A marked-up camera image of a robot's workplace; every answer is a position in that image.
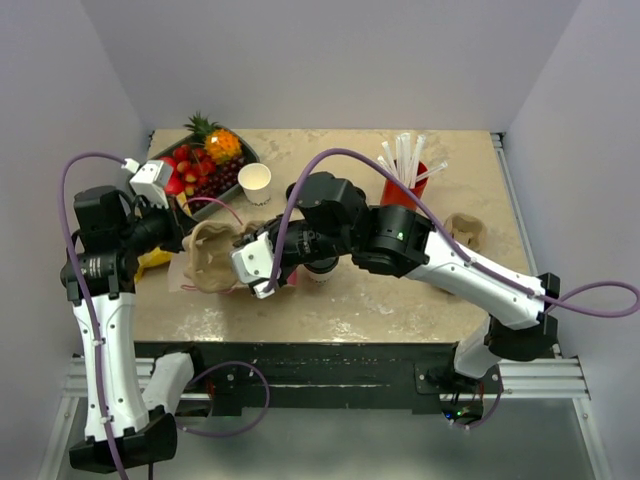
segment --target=plastic straw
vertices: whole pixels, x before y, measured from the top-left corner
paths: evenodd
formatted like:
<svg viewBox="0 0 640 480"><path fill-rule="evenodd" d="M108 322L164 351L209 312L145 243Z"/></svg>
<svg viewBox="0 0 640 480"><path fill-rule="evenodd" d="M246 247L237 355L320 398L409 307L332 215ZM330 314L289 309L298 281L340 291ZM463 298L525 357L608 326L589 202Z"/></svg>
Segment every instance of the plastic straw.
<svg viewBox="0 0 640 480"><path fill-rule="evenodd" d="M398 167L398 180L404 183L404 162L402 161L402 137L396 135L396 162Z"/></svg>
<svg viewBox="0 0 640 480"><path fill-rule="evenodd" d="M404 184L409 186L411 179L411 134L406 132L401 135L402 137L402 161L404 165L402 167L402 173L404 175Z"/></svg>
<svg viewBox="0 0 640 480"><path fill-rule="evenodd" d="M445 168L447 168L449 166L449 164L447 162L442 162L440 165L438 165L437 167L432 168L431 170L428 170L420 175L418 175L418 178L416 178L416 183L421 182L422 180L424 180L425 178L429 178L431 175L433 175L434 173L438 173L440 170L444 170Z"/></svg>
<svg viewBox="0 0 640 480"><path fill-rule="evenodd" d="M418 175L418 163L420 162L420 156L422 155L422 149L424 148L424 144L427 141L426 135L418 135L418 141L416 142L416 148L413 151L413 156L411 157L411 178L410 178L410 188L414 188L416 186L416 176Z"/></svg>
<svg viewBox="0 0 640 480"><path fill-rule="evenodd" d="M389 164L387 163L387 161L384 159L382 155L378 156L378 164L382 168L384 168L387 172L393 175L393 172L391 171L391 167L389 166Z"/></svg>
<svg viewBox="0 0 640 480"><path fill-rule="evenodd" d="M396 162L393 158L393 153L391 152L391 146L389 145L389 142L382 142L382 148L384 148L384 153L387 155L387 163L391 167L391 173L394 177L399 179L400 177L398 176L398 169L396 168Z"/></svg>

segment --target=red cup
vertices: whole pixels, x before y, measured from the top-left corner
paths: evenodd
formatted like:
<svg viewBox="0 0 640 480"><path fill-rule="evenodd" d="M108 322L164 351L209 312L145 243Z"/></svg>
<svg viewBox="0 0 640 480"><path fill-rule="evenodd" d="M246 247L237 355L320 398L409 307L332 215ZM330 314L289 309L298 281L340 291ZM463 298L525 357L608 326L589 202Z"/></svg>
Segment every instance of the red cup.
<svg viewBox="0 0 640 480"><path fill-rule="evenodd" d="M422 175L427 171L427 167L423 163L418 164L418 175ZM420 180L416 183L416 186L410 188L411 192L418 198L422 197L422 193L424 192L424 187L427 186L427 181L429 179L425 178L424 180ZM418 206L415 204L413 200L411 200L398 186L387 180L384 182L384 189L382 190L382 197L380 198L380 205L402 205L409 210L415 211Z"/></svg>

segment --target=yellow object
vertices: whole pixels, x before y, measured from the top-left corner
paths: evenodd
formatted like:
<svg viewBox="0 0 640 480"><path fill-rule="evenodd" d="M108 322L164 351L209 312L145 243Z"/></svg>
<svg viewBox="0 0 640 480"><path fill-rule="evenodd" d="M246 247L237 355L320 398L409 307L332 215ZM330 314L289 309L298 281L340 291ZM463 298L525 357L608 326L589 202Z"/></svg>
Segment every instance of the yellow object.
<svg viewBox="0 0 640 480"><path fill-rule="evenodd" d="M178 205L181 205L182 210L187 215L191 215L191 211L189 210L189 205L187 204L187 197L183 193L176 196L176 200ZM158 267L160 265L164 265L165 263L169 263L171 261L171 252L165 252L164 250L160 250L156 248L149 253L145 253L144 255L138 257L138 271L136 272L133 280L138 283L144 275L145 268L153 268Z"/></svg>
<svg viewBox="0 0 640 480"><path fill-rule="evenodd" d="M217 164L242 155L242 146L238 137L223 128L214 130L207 135L204 148Z"/></svg>
<svg viewBox="0 0 640 480"><path fill-rule="evenodd" d="M140 264L140 266L138 267L138 271L136 272L135 277L133 277L134 281L136 283L140 281L142 275L144 274L145 268L158 267L170 261L171 253L160 250L159 248L156 248L149 253L145 253L144 255L138 257L138 263Z"/></svg>

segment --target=fruit platter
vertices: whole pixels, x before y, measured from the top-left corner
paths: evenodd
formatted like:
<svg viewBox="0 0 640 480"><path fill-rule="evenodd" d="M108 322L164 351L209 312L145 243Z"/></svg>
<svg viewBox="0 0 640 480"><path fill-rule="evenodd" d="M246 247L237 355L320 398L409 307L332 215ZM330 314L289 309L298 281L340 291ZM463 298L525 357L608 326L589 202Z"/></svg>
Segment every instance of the fruit platter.
<svg viewBox="0 0 640 480"><path fill-rule="evenodd" d="M253 149L233 131L210 122L200 112L190 117L184 126L191 135L155 157L173 167L165 192L184 193L187 199L207 197L223 202L242 192L238 173L247 163L258 162ZM189 202L189 208L197 220L203 220L221 207L206 200L195 200Z"/></svg>

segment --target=cable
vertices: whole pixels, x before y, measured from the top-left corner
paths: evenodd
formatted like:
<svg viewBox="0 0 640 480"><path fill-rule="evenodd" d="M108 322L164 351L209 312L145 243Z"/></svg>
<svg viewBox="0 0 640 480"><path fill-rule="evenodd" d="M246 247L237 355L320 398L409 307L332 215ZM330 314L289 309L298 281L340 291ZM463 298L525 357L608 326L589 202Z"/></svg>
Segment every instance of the cable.
<svg viewBox="0 0 640 480"><path fill-rule="evenodd" d="M483 415L482 418L480 420L478 420L477 422L473 422L469 425L462 425L459 423L455 423L455 422L451 422L451 425L455 425L456 427L460 427L460 428L464 428L465 430L473 430L474 428L478 428L479 426L481 426L482 424L484 424L485 422L487 422L494 413L496 413L496 410L498 409L498 405L500 404L500 399L502 398L502 393L504 392L504 384L502 383L502 374L500 373L500 369L497 369L497 375L498 375L498 385L499 385L499 390L498 393L496 395L496 399L493 401L493 405L491 405L491 408L489 409L489 411L487 412L486 415ZM484 399L484 385L482 386L482 396L480 397L481 399Z"/></svg>
<svg viewBox="0 0 640 480"><path fill-rule="evenodd" d="M187 200L187 203L196 202L196 201L217 203L218 205L222 205L224 208L226 208L231 212L231 215L236 217L236 220L238 220L238 223L240 225L244 225L242 223L242 220L240 220L240 216L238 215L238 212L236 212L233 208L231 208L229 205L224 203L222 200L218 200L217 198L213 198L213 197L192 197L189 200Z"/></svg>
<svg viewBox="0 0 640 480"><path fill-rule="evenodd" d="M204 378L205 376L209 375L211 372L213 372L215 370L219 370L219 369L224 368L224 367L231 366L231 365L236 365L236 366L240 366L240 367L246 367L249 370L251 370L253 372L256 372L256 375L258 375L258 377L262 381L262 385L264 385L264 391L265 391L265 401L264 401L264 407L262 407L262 410L260 410L260 413L258 414L258 416L252 422L246 424L244 427L240 427L237 430L232 430L230 432L204 432L202 430L194 430L192 428L185 427L184 425L181 425L181 424L176 422L177 425L178 425L178 428L180 430L182 430L184 432L187 432L187 433L192 433L194 435L199 435L201 437L228 438L228 437L234 437L236 435L240 435L241 433L248 432L249 430L251 430L253 427L258 425L262 421L264 416L267 414L267 411L269 410L269 402L271 401L271 392L269 391L269 383L267 382L267 379L262 374L262 372L260 370L258 370L254 365L251 365L250 363L246 363L246 362L236 361L236 360L230 360L228 362L222 362L222 363L219 363L218 365L214 365L213 367L208 368L207 370L202 372L200 375L195 377L193 380L191 380L191 382L189 382L189 384L197 383L202 378Z"/></svg>
<svg viewBox="0 0 640 480"><path fill-rule="evenodd" d="M400 190L402 190L403 193L405 193L411 200L413 200L413 202L415 202L418 208L424 212L427 218L429 218L429 220L433 222L434 226L440 231L440 233L442 234L442 237L449 244L451 249L465 263L471 264L473 268L493 278L494 280L497 280L502 284L513 288L514 290L525 293L526 295L531 297L539 298L544 302L549 303L551 307L547 310L547 312L551 311L553 308L561 307L566 310L571 310L576 313L581 313L583 315L591 315L594 317L602 317L602 318L619 318L619 317L626 317L640 310L640 290L638 290L638 288L635 287L634 285L631 285L626 282L602 281L602 282L591 283L589 285L584 285L583 287L579 287L575 290L570 291L560 299L555 299L547 295L537 295L532 289L527 288L524 285L521 285L509 278L506 278L503 275L499 274L498 272L495 272L480 263L474 262L471 259L471 257L467 255L460 248L460 246L453 239L453 237L451 237L451 235L444 228L444 225L440 222L440 220L438 220L438 218L431 212L431 210L429 210L427 206L424 203L422 203L422 201L416 195L414 195L413 192L411 192L411 190L405 187L397 178L395 178L393 175L391 175L389 172L387 172L384 168L379 166L373 160L370 160L369 158L362 155L361 153L354 152L353 150L348 150L346 148L330 148L329 150L325 150L324 152L319 153L313 158L313 160L311 160L311 162L309 162L309 164L304 168L304 170L300 174L298 181L296 182L295 186L293 187L293 190L291 191L291 195L289 196L289 200L287 202L287 207L285 208L285 211L282 215L282 220L280 221L280 228L278 229L278 237L276 240L273 266L271 268L271 275L269 277L269 282L265 287L265 291L270 291L276 286L276 282L278 279L278 271L280 269L280 262L282 261L282 252L284 250L284 241L285 241L285 234L287 231L287 225L289 224L289 220L291 219L291 213L293 212L295 203L298 200L298 196L300 194L300 191L302 190L302 186L304 185L304 182L307 180L307 177L311 174L311 171L316 167L316 165L318 165L325 158L332 155L346 155L348 157L355 158L356 160L360 160L361 162L367 164L369 167L373 168L383 177L393 182ZM619 287L625 290L629 290L631 293L635 295L636 302L629 308L626 308L624 310L613 311L613 312L606 311L606 310L595 310L591 308L579 307L577 305L572 305L566 302L566 300L573 297L574 295L577 295L578 293L581 293L593 288L600 288L600 287Z"/></svg>
<svg viewBox="0 0 640 480"><path fill-rule="evenodd" d="M67 254L69 255L69 260L71 261L71 266L73 268L73 273L76 276L78 281L78 286L80 287L80 291L82 292L82 296L87 305L87 310L89 311L89 318L91 319L91 333L93 335L94 340L98 340L95 344L94 356L95 356L95 375L96 375L96 392L98 395L98 408L100 409L100 416L102 418L108 418L109 412L107 411L107 402L105 398L105 390L104 390L104 375L102 369L102 341L100 335L100 325L98 323L98 316L96 315L96 309L93 305L93 300L91 299L91 292L89 292L89 286L87 285L87 281L82 274L80 269L80 261L78 260L78 254L76 253L71 230L69 228L69 219L67 218L67 209L65 207L64 201L64 186L65 181L67 179L67 173L73 164L79 162L80 160L84 160L86 158L91 157L99 157L106 158L107 160L113 160L122 165L125 164L124 159L116 157L114 155L109 155L107 153L100 152L86 152L82 153L76 157L73 157L71 160L67 162L67 164L62 169L62 175L60 176L60 186L58 189L58 216L60 217L60 226L62 227L62 236L64 237L65 244L67 246ZM129 480L129 476L124 469L124 465L122 464L122 459L120 458L120 452L118 452L118 447L116 445L115 436L113 434L113 427L111 426L111 422L107 421L104 423L104 430L107 436L107 444L109 445L109 451L111 453L111 457L113 458L113 464L120 475L122 480Z"/></svg>

